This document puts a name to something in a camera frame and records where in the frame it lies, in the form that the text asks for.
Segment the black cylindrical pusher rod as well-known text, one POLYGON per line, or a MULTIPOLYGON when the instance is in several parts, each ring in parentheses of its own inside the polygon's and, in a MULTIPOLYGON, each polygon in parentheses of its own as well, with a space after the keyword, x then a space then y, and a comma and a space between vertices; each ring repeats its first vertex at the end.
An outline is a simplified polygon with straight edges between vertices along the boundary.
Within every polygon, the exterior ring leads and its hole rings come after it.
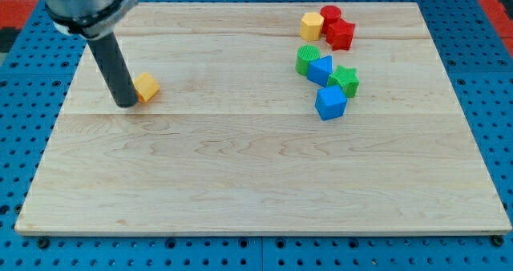
POLYGON ((135 105, 138 102, 135 86, 115 35, 110 33, 96 40, 88 40, 87 45, 115 104, 118 107, 135 105))

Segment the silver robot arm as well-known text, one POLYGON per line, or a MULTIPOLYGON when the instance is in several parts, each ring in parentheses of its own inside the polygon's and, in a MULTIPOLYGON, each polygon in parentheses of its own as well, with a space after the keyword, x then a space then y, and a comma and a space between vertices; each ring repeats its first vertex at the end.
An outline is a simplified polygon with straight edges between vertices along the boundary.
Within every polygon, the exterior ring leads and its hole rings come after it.
POLYGON ((114 34, 115 25, 138 0, 43 0, 55 27, 87 41, 111 96, 118 107, 138 101, 134 83, 114 34))

